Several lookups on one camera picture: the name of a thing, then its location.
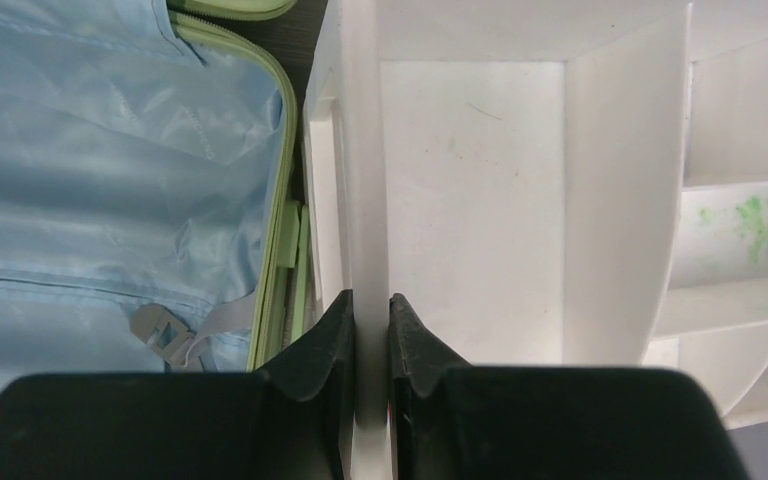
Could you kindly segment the white plastic drawer organizer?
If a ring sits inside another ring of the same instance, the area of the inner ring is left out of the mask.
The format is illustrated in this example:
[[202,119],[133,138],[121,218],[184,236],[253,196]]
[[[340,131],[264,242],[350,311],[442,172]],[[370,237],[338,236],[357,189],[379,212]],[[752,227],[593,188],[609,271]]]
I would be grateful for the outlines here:
[[667,367],[768,429],[768,1],[331,1],[304,121],[351,478],[395,475],[395,293],[475,364]]

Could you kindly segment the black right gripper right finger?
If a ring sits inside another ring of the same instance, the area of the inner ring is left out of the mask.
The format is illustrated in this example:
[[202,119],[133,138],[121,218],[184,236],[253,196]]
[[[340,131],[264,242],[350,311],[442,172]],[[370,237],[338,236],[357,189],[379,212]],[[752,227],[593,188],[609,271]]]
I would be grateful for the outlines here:
[[396,479],[453,479],[456,441],[448,371],[470,365],[432,333],[405,295],[389,300],[388,414]]

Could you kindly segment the green ribbed hard-shell suitcase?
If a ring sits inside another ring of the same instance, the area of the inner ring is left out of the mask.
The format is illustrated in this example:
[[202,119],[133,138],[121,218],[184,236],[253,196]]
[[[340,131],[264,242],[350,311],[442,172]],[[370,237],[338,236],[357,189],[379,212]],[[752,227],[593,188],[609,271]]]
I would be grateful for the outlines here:
[[287,1],[0,1],[0,394],[39,374],[244,372],[298,110],[218,25]]

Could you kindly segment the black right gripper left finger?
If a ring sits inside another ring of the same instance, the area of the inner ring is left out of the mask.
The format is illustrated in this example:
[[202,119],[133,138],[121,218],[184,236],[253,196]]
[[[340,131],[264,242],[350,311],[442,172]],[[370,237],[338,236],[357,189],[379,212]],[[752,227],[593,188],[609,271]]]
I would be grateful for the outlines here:
[[256,479],[348,479],[355,395],[353,292],[257,372]]

